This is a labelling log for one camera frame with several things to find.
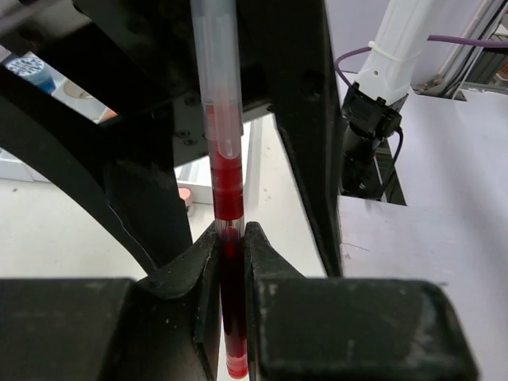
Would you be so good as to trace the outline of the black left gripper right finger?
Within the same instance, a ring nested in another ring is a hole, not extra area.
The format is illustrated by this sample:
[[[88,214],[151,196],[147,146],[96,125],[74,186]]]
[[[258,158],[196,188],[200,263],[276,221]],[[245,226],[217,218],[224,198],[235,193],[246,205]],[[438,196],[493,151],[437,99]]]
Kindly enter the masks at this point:
[[[418,279],[307,278],[246,226],[253,380],[476,380],[446,294]]]

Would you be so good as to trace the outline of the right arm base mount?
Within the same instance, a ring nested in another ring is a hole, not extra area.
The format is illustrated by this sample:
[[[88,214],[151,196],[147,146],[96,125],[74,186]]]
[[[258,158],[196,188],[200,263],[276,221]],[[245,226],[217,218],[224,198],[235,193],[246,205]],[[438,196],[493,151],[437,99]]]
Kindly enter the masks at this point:
[[[406,200],[398,181],[397,171],[392,168],[395,150],[383,142],[375,151],[373,161],[360,176],[360,185],[348,190],[343,184],[341,194],[355,198],[372,199],[405,206]]]

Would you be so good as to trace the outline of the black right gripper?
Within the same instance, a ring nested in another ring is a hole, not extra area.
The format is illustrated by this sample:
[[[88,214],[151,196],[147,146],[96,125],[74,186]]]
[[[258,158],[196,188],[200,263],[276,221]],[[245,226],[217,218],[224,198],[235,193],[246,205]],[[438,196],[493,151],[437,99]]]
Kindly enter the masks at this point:
[[[191,245],[174,169],[206,153],[188,1],[4,1],[1,43],[114,111],[93,122],[1,71],[1,146],[50,180],[145,270]]]

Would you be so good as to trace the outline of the blue tape roll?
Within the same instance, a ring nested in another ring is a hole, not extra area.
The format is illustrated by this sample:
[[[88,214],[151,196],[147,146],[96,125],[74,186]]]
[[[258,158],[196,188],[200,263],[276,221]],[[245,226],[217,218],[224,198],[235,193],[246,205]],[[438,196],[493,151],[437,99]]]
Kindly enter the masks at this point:
[[[14,58],[5,67],[47,94],[51,94],[56,89],[48,65],[37,57]]]

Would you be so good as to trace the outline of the pink white eraser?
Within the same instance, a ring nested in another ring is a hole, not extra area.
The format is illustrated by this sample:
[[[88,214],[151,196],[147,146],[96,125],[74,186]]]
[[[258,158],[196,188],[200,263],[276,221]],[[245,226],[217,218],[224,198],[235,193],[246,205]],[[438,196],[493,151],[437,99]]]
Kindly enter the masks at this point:
[[[178,191],[179,191],[179,197],[183,200],[185,207],[186,207],[186,211],[189,213],[191,211],[191,208],[194,203],[191,190],[186,187],[179,187]]]

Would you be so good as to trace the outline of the white compartment tray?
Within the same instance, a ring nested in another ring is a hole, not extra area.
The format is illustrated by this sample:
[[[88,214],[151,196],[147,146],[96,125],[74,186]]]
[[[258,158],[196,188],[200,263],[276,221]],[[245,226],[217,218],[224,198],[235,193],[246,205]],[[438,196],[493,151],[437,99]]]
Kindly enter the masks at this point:
[[[262,125],[262,118],[244,124],[244,136],[241,138],[244,195],[248,194],[252,166],[260,156],[261,131],[256,128]],[[207,157],[176,167],[175,175],[178,186],[191,192],[194,203],[212,204],[210,161]],[[1,178],[27,183],[50,183],[40,172],[4,149],[1,149]]]

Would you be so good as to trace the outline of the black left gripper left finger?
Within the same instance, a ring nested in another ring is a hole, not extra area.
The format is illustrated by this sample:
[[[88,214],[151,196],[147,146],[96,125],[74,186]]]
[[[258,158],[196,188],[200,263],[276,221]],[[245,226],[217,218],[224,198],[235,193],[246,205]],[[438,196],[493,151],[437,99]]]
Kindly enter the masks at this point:
[[[4,380],[214,380],[215,229],[140,280],[3,279]]]

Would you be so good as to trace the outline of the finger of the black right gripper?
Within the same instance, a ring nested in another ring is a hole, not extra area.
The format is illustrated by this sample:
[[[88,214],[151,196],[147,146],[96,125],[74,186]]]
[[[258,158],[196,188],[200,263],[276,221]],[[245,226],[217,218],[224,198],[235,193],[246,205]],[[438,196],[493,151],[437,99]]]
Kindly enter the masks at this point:
[[[339,277],[343,134],[323,1],[240,1],[325,273]]]

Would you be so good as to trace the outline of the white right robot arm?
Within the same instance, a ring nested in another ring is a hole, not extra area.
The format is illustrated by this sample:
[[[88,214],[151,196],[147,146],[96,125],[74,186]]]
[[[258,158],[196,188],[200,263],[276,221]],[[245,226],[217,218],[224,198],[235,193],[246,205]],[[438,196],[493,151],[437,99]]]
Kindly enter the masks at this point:
[[[358,191],[400,109],[437,1],[392,1],[344,101],[322,1],[4,1],[1,42],[34,51],[117,116],[94,123],[1,71],[1,146],[77,201],[148,273],[191,245],[174,169],[216,121],[275,115],[326,274],[342,273],[337,194]]]

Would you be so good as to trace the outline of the brown packing tape roll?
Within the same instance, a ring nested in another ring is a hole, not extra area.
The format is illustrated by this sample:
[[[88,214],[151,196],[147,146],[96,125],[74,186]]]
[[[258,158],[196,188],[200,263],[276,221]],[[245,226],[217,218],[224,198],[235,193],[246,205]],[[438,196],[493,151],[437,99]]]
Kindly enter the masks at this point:
[[[93,96],[85,91],[82,87],[78,86],[76,83],[72,82],[70,79],[67,79],[63,83],[63,92],[70,98],[74,99],[92,99]]]

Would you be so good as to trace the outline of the red pen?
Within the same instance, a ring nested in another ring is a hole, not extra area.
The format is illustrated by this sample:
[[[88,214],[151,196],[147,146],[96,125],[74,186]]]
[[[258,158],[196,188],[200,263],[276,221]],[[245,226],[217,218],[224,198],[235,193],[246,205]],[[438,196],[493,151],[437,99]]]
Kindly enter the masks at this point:
[[[220,258],[226,367],[248,374],[244,288],[243,133],[237,11],[234,1],[193,1],[191,16]]]

